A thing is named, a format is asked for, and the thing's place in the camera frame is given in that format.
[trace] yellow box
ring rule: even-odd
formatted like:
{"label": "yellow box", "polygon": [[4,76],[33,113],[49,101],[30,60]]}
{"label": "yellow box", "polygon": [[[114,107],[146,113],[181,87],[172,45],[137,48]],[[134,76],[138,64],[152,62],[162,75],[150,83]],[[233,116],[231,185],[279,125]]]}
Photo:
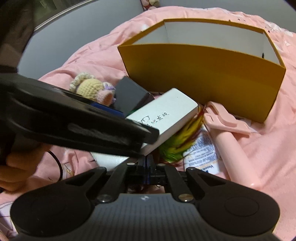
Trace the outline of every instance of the yellow box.
{"label": "yellow box", "polygon": [[212,19],[165,19],[118,47],[148,91],[177,88],[196,102],[264,122],[286,68],[265,30]]}

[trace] human hand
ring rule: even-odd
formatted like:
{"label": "human hand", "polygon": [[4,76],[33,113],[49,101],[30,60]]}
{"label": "human hand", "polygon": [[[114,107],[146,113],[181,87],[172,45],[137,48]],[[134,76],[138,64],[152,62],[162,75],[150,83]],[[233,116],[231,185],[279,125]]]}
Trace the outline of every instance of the human hand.
{"label": "human hand", "polygon": [[46,151],[51,145],[42,144],[28,152],[12,152],[6,158],[6,166],[0,165],[0,187],[15,191],[22,187],[32,176]]}

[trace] screw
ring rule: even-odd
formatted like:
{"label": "screw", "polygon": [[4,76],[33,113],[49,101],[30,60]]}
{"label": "screw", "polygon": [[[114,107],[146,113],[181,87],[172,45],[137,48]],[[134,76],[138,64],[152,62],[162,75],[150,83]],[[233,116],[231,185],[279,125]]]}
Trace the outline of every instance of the screw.
{"label": "screw", "polygon": [[189,194],[189,193],[183,193],[183,194],[180,194],[178,196],[178,198],[182,201],[182,202],[190,202],[193,200],[193,196],[192,194]]}
{"label": "screw", "polygon": [[108,194],[102,194],[98,196],[98,200],[102,203],[106,203],[112,200],[112,197]]}

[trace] window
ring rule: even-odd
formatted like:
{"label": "window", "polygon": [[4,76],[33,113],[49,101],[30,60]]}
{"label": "window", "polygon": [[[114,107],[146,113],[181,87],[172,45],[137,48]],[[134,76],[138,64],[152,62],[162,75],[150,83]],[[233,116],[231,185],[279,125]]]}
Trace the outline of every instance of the window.
{"label": "window", "polygon": [[34,0],[35,1],[35,27],[42,27],[50,20],[72,10],[82,4],[95,0]]}

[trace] wall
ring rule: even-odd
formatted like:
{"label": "wall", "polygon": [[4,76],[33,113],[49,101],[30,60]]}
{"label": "wall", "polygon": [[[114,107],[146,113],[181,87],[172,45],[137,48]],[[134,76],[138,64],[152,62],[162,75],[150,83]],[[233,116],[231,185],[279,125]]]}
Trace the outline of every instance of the wall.
{"label": "wall", "polygon": [[38,79],[62,66],[86,43],[142,12],[140,0],[99,0],[75,9],[34,34],[19,63],[19,73]]}
{"label": "wall", "polygon": [[160,0],[161,6],[221,7],[259,15],[278,26],[296,32],[296,11],[284,0]]}

